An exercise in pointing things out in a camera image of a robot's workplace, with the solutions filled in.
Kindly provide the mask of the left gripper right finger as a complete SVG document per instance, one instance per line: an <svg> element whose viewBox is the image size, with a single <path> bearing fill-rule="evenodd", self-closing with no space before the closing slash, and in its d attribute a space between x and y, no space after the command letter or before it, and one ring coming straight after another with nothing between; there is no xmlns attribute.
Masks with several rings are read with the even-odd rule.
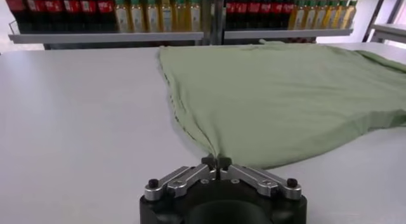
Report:
<svg viewBox="0 0 406 224"><path fill-rule="evenodd" d="M302 188L294 178L284 179L264 169L234 164L229 157L218 157L218 171L221 180L242 181L265 197L281 195L285 199L298 201L302 197Z"/></svg>

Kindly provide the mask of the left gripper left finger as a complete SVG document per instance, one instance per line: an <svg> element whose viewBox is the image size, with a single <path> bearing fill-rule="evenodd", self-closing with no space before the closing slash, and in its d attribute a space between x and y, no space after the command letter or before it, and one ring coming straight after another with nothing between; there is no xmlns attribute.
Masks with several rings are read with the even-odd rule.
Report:
<svg viewBox="0 0 406 224"><path fill-rule="evenodd" d="M148 201L158 201L165 195L182 197L199 181L210 182L216 179L216 158L209 154L201 159L197 166L182 166L161 179L150 179L145 185L144 198Z"/></svg>

